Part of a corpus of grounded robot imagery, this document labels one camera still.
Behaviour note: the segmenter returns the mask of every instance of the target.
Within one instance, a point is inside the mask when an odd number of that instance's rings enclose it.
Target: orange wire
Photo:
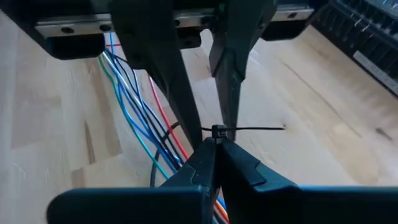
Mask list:
[[[229,223],[228,214],[218,201],[216,201],[216,208],[219,211],[220,215],[224,218],[224,220]]]
[[[152,89],[152,93],[154,94],[156,105],[159,108],[159,111],[160,111],[160,113],[161,113],[161,115],[163,117],[164,122],[166,123],[167,129],[169,130],[170,134],[172,135],[175,143],[177,144],[178,148],[180,149],[180,151],[181,151],[182,155],[184,156],[185,160],[187,160],[188,159],[188,154],[185,151],[185,149],[182,147],[180,141],[177,139],[176,135],[173,132],[173,129],[172,129],[171,124],[170,124],[170,121],[167,118],[166,114],[164,113],[164,110],[163,110],[162,106],[160,105],[159,97],[157,96],[154,82],[153,82],[152,78],[149,75],[148,75],[148,79],[149,79],[149,83],[150,83],[150,88]],[[228,214],[226,213],[225,209],[221,206],[221,204],[218,201],[216,201],[216,209],[219,211],[219,213],[224,218],[224,220],[227,223],[229,223]]]

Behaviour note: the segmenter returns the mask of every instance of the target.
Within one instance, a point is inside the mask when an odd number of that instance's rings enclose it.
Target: green wire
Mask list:
[[[101,68],[102,68],[103,71],[105,72],[106,76],[107,76],[107,77],[109,78],[109,80],[111,81],[112,86],[113,86],[114,93],[116,94],[116,98],[118,99],[119,104],[120,104],[120,100],[123,100],[123,99],[121,99],[121,97],[119,96],[119,93],[118,93],[118,91],[117,91],[117,87],[116,87],[116,83],[115,83],[114,79],[112,78],[111,74],[109,74],[109,72],[108,72],[107,69],[105,68],[104,63],[102,62],[102,60],[100,59],[100,57],[98,57],[98,61],[99,61],[99,64],[101,65]],[[123,110],[123,109],[122,109],[122,111],[123,111],[124,116],[127,118],[127,114],[126,114],[127,111],[126,111],[126,110]],[[166,180],[169,179],[169,176],[166,174],[166,171],[164,171],[164,169],[163,169],[163,168],[160,166],[160,164],[156,161],[156,159],[154,158],[154,156],[152,155],[152,153],[150,153],[150,150],[148,149],[148,147],[146,146],[146,144],[144,143],[144,141],[142,140],[142,138],[140,137],[140,135],[138,135],[138,133],[137,133],[135,127],[134,127],[130,122],[128,122],[128,123],[129,123],[130,128],[132,129],[133,133],[134,133],[134,134],[136,135],[136,137],[138,138],[138,141],[141,143],[141,145],[142,145],[143,148],[145,149],[145,151],[146,151],[146,153],[148,154],[148,156],[152,159],[152,161],[154,162],[154,164],[156,165],[156,167],[160,170],[160,172],[163,174],[163,176],[166,178]]]

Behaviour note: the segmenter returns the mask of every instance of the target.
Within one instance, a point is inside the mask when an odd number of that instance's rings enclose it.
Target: wire bundle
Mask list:
[[[113,46],[114,46],[113,38],[111,34],[109,37],[111,40],[110,43],[111,51],[105,50],[100,55],[100,57],[98,58],[99,64],[101,65],[101,68],[104,70],[106,76],[113,84],[116,99],[118,100],[123,115],[126,117],[126,120],[130,128],[132,129],[134,135],[139,140],[140,144],[142,145],[142,147],[144,148],[144,150],[146,151],[146,153],[153,162],[151,178],[150,178],[150,186],[154,187],[156,168],[166,179],[169,178],[169,175],[166,173],[164,168],[158,162],[159,156],[162,156],[165,163],[174,174],[181,168],[182,164],[184,163],[183,159],[180,156],[180,153],[183,155],[183,158],[185,160],[188,159],[188,155],[173,132],[173,128],[175,128],[177,125],[173,126],[170,125],[169,120],[160,105],[159,98],[157,96],[153,81],[150,78],[150,76],[148,77],[152,93],[154,95],[157,107],[162,115],[162,118],[165,121],[167,130],[164,128],[164,125],[162,124],[160,119],[156,116],[154,111],[142,98],[136,72],[134,70],[131,70],[131,74],[127,72],[123,66],[123,63],[127,65],[126,61],[113,53]],[[111,69],[111,72],[108,72],[108,69],[106,68],[103,62],[104,59],[106,60],[108,67]],[[128,106],[131,107],[135,115],[138,117],[138,120],[140,121],[141,125],[138,124],[134,120],[134,118],[129,114],[129,111],[127,110],[126,105],[124,103],[124,99],[126,99],[126,101],[128,102]],[[174,142],[178,146],[178,150],[171,141],[170,135],[172,136]],[[147,147],[141,136],[144,136],[152,144],[154,144],[154,146],[157,149],[155,156],[153,156],[153,154],[151,153],[151,151],[149,150],[149,148]],[[221,198],[218,198],[218,201],[216,202],[216,208],[217,211],[220,213],[220,215],[223,217],[223,219],[226,222],[229,222],[228,215],[225,212],[225,204]],[[224,222],[217,213],[215,213],[215,218],[220,223]]]

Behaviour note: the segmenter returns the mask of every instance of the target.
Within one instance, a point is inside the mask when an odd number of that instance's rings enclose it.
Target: wooden surface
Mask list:
[[[0,223],[45,223],[48,202],[73,187],[148,186],[150,159],[97,59],[51,58],[2,14],[0,29]],[[202,37],[201,48],[182,54],[210,127],[221,115],[211,35]],[[156,109],[146,73],[139,77]],[[398,101],[312,27],[295,40],[256,44],[238,123],[286,125],[240,131],[237,143],[298,184],[398,184]]]

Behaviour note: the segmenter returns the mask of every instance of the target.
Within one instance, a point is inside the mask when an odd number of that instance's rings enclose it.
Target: black bracket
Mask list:
[[[223,122],[235,128],[238,121],[241,83],[246,77],[249,52],[271,22],[276,0],[229,0],[220,5],[219,19],[212,29],[210,67],[216,78]],[[235,140],[236,131],[228,131]]]
[[[201,125],[178,47],[173,1],[117,0],[109,9],[129,66],[147,70],[196,148],[202,142]]]

